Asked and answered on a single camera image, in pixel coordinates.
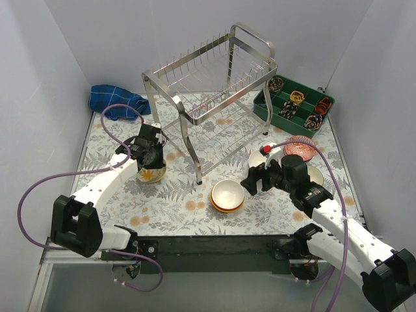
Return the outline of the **white grey-rimmed bowl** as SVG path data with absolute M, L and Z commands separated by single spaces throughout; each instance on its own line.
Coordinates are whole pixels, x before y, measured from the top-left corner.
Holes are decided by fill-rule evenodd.
M 266 157 L 257 149 L 253 150 L 248 158 L 248 167 L 256 167 L 266 161 Z

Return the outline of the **cream floral bowl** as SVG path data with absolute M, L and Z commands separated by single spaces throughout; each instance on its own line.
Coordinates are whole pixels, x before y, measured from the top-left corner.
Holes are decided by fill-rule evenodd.
M 142 168 L 137 174 L 137 179 L 142 183 L 156 183 L 164 177 L 166 169 L 165 161 L 163 161 L 162 167 L 158 169 Z

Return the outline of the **orange and white bowl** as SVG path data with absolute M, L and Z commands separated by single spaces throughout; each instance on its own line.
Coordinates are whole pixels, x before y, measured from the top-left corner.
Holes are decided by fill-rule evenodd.
M 211 193 L 215 203 L 225 209 L 239 206 L 244 200 L 243 187 L 232 179 L 219 181 L 212 187 Z

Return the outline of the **red patterned bowl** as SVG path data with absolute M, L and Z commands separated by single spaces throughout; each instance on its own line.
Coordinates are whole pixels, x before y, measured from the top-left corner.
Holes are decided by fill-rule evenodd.
M 310 161 L 317 155 L 316 149 L 310 146 L 310 144 L 313 146 L 316 146 L 316 144 L 309 137 L 296 135 L 288 138 L 287 142 L 291 142 L 291 144 L 284 145 L 284 155 L 299 155 L 305 162 Z

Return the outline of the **dark teal bowl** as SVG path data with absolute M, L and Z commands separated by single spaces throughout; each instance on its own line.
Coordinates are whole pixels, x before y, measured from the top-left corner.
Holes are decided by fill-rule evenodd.
M 319 169 L 314 166 L 307 165 L 307 172 L 312 182 L 315 182 L 318 185 L 324 184 L 324 177 Z

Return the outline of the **yellow bowl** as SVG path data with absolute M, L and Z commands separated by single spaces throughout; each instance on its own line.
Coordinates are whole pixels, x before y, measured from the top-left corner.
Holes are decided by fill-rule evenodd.
M 234 208 L 230 208 L 230 209 L 225 209 L 225 208 L 222 208 L 222 207 L 219 207 L 216 203 L 215 203 L 215 201 L 214 201 L 214 199 L 213 199 L 213 193 L 211 193 L 210 194 L 210 200 L 211 200 L 211 203 L 212 203 L 212 205 L 213 205 L 213 207 L 216 209 L 216 210 L 218 210 L 218 211 L 220 211 L 220 212 L 222 212 L 222 213 L 232 213 L 232 212 L 234 212 L 234 211 L 238 211 L 243 205 L 244 205 L 244 200 L 240 203 L 240 205 L 239 206 L 236 206 L 236 207 L 234 207 Z

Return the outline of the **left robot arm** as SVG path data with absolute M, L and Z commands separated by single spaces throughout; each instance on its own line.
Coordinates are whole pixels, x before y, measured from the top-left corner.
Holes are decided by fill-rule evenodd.
M 122 259 L 133 259 L 137 233 L 123 226 L 101 226 L 99 214 L 114 194 L 141 169 L 161 169 L 166 164 L 166 137 L 159 123 L 143 124 L 139 134 L 127 139 L 110 158 L 106 172 L 96 175 L 71 196 L 53 204 L 51 242 L 84 257 L 98 250 L 115 249 Z

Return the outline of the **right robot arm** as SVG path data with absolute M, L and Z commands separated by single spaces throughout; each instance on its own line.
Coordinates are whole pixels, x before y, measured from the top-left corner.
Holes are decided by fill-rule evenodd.
M 286 155 L 280 162 L 269 158 L 267 164 L 251 167 L 241 185 L 254 196 L 258 181 L 264 192 L 272 187 L 287 192 L 293 205 L 312 219 L 294 234 L 299 257 L 316 255 L 343 270 L 377 311 L 393 311 L 415 294 L 415 256 L 343 215 L 333 196 L 310 180 L 300 156 Z

